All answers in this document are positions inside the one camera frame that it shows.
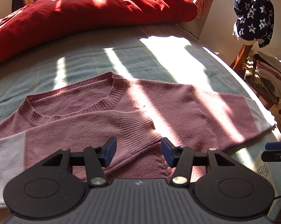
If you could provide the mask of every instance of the ribbed collar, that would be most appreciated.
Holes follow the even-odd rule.
[[[88,84],[92,84],[98,81],[102,80],[111,80],[113,82],[113,85],[111,87],[111,90],[109,91],[108,95],[105,98],[102,98],[99,100],[97,103],[88,106],[87,108],[84,108],[80,111],[77,112],[72,112],[70,114],[66,115],[53,115],[53,116],[45,116],[40,113],[38,113],[33,106],[31,105],[31,102],[39,100],[39,99],[44,99],[49,96],[56,95],[61,92],[65,92],[74,88],[78,88],[81,86],[85,86]],[[28,95],[25,100],[22,102],[22,104],[18,108],[18,112],[20,115],[22,115],[30,124],[38,126],[38,125],[43,125],[58,119],[64,119],[70,116],[74,115],[79,115],[79,114],[84,114],[88,112],[94,112],[94,111],[104,111],[104,110],[110,110],[113,108],[117,102],[120,100],[124,89],[127,86],[127,80],[120,76],[116,75],[112,71],[106,72],[104,74],[98,75],[93,78],[89,78],[87,80],[77,82],[74,84],[71,84],[69,86],[52,90],[49,92],[45,93],[39,93],[39,94],[32,94]]]

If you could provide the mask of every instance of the navy star-print cloth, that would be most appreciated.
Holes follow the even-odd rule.
[[[274,27],[274,7],[270,0],[235,0],[238,35],[247,41],[259,40],[259,47],[270,43]]]

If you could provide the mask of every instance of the bed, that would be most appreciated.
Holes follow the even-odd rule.
[[[78,32],[27,49],[0,64],[0,122],[28,94],[57,89],[106,71],[243,95],[265,110],[234,71],[192,35],[178,25],[150,25]],[[274,128],[226,153],[263,174],[273,184],[275,195],[281,195],[281,163],[263,163],[260,159],[267,142],[280,140],[281,134]],[[280,208],[281,199],[275,200],[268,216],[275,219]]]

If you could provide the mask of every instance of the white sleeve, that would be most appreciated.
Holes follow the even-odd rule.
[[[5,208],[5,185],[23,172],[25,131],[0,139],[0,208]]]

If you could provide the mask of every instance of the red blanket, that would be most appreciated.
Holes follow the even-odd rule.
[[[192,0],[37,0],[0,20],[0,62],[88,29],[193,20]]]

